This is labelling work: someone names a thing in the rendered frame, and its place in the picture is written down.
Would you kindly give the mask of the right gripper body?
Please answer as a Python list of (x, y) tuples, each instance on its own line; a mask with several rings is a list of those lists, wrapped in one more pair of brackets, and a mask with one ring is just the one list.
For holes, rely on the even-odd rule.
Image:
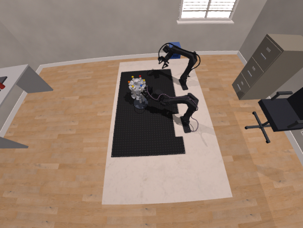
[[(161, 56), (160, 59), (163, 59), (163, 61), (164, 61), (165, 64), (166, 63), (169, 64), (168, 60), (170, 59), (170, 57), (168, 57), (168, 55), (166, 55), (165, 57)], [(166, 65), (168, 65), (168, 64), (166, 64)]]

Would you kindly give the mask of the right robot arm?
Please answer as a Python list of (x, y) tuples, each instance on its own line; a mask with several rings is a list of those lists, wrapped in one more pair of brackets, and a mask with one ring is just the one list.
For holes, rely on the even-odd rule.
[[(176, 46), (176, 47), (178, 47), (178, 46)], [(189, 51), (187, 52), (186, 50), (179, 49), (180, 47), (178, 47), (178, 48), (176, 48), (176, 47), (173, 46), (172, 48), (170, 48), (168, 45), (166, 45), (163, 48), (163, 51), (165, 53), (167, 53), (168, 57), (172, 57), (173, 54), (179, 54), (179, 55), (189, 58), (188, 66), (179, 79), (182, 89), (188, 90), (188, 87), (186, 85), (187, 75), (190, 72), (190, 70), (192, 69), (192, 67), (194, 66), (194, 64), (197, 62), (197, 55), (193, 54), (193, 53), (196, 53), (195, 51), (193, 53), (189, 52)]]

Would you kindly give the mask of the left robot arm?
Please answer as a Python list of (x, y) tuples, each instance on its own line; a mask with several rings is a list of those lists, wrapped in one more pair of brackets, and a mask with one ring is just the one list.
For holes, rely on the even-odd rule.
[[(155, 91), (155, 98), (154, 98), (154, 99), (158, 99), (159, 95), (161, 94), (159, 99), (154, 100), (154, 101), (160, 102), (160, 105), (162, 105), (162, 106), (169, 106), (172, 104), (187, 104), (188, 110), (186, 112), (186, 115), (181, 116), (180, 119), (182, 122), (184, 132), (190, 133), (191, 129), (189, 126), (189, 123), (190, 123), (189, 119), (190, 119), (192, 113), (197, 110), (197, 105), (198, 105), (199, 100), (191, 93), (188, 93), (187, 95), (184, 95), (182, 97), (178, 96), (175, 98), (172, 98), (172, 97), (170, 98), (168, 96), (164, 96), (164, 95), (162, 95), (163, 93), (164, 92), (157, 89)], [(191, 99), (186, 99), (187, 97), (190, 97), (197, 105)]]

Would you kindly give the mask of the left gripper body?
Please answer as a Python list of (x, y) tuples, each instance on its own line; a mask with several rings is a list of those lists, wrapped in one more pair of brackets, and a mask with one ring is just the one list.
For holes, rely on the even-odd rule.
[[(149, 92), (149, 94), (150, 94), (153, 98), (155, 98), (155, 94), (153, 93), (152, 87), (148, 86), (148, 92)], [(148, 101), (149, 99), (154, 100), (149, 94), (148, 94), (148, 93), (146, 94), (146, 100), (147, 100), (147, 101)]]

